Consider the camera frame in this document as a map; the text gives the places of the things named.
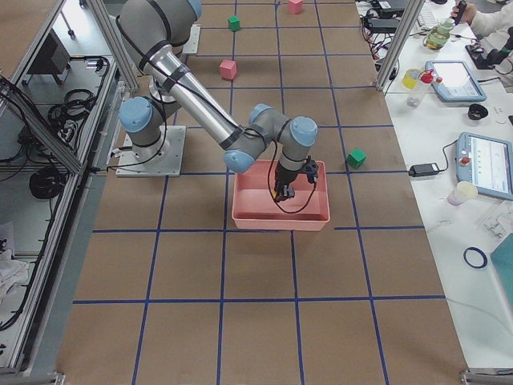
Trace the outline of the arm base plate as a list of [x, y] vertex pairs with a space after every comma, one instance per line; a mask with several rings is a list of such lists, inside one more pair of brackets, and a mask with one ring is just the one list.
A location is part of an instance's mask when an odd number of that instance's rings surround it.
[[193, 24], [190, 29], [188, 41], [183, 46], [184, 55], [196, 55], [200, 45], [201, 25]]
[[126, 133], [119, 156], [118, 177], [179, 176], [185, 144], [185, 126], [160, 126], [160, 141], [148, 148], [134, 146]]

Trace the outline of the person's hand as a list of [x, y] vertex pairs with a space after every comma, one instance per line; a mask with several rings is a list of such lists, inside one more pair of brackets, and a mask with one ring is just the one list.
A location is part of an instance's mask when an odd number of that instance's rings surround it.
[[[464, 10], [460, 10], [460, 4], [463, 3]], [[468, 26], [472, 25], [472, 22], [477, 14], [475, 4], [467, 1], [456, 1], [450, 16], [455, 22], [466, 23]]]

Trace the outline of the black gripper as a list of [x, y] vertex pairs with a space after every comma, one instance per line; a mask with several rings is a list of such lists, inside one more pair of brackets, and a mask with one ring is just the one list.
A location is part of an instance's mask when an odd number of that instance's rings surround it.
[[297, 170], [289, 170], [285, 168], [282, 164], [278, 164], [275, 168], [274, 172], [274, 189], [273, 189], [273, 199], [280, 200], [281, 199], [281, 190], [285, 190], [286, 198], [294, 198], [295, 191], [291, 184], [296, 180], [298, 175]]

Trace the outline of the person's white sleeve forearm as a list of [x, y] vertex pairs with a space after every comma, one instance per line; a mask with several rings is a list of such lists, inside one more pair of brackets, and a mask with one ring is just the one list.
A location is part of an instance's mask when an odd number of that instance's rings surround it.
[[508, 29], [512, 27], [512, 4], [490, 14], [477, 11], [470, 26], [488, 48], [502, 48], [510, 38]]

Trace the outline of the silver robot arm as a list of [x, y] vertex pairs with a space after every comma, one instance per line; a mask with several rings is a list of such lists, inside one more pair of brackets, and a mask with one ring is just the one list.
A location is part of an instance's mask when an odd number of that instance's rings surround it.
[[212, 97], [175, 50], [190, 38], [201, 16], [199, 1], [127, 1], [116, 27], [132, 62], [156, 82], [157, 91], [171, 96], [224, 149], [224, 163], [243, 173], [271, 142], [280, 144], [273, 199], [294, 196], [292, 184], [303, 174], [316, 184], [318, 166], [309, 156], [318, 128], [309, 117], [289, 118], [267, 104], [257, 104], [248, 126], [238, 124]]

